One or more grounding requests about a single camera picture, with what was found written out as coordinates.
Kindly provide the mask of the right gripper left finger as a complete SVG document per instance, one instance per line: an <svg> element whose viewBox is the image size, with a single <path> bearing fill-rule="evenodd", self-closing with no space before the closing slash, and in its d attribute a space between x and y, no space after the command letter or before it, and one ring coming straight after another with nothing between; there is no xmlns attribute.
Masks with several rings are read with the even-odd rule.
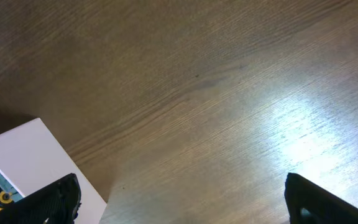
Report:
<svg viewBox="0 0 358 224"><path fill-rule="evenodd" d="M0 224L74 224L81 189L74 173L0 210Z"/></svg>

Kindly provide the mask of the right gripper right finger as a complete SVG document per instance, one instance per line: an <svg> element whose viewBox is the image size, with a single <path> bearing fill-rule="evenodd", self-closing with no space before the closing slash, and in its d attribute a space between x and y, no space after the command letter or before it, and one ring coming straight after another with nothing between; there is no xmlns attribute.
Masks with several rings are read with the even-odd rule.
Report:
<svg viewBox="0 0 358 224"><path fill-rule="evenodd" d="M285 201L290 224L358 224L358 208L296 173L288 173Z"/></svg>

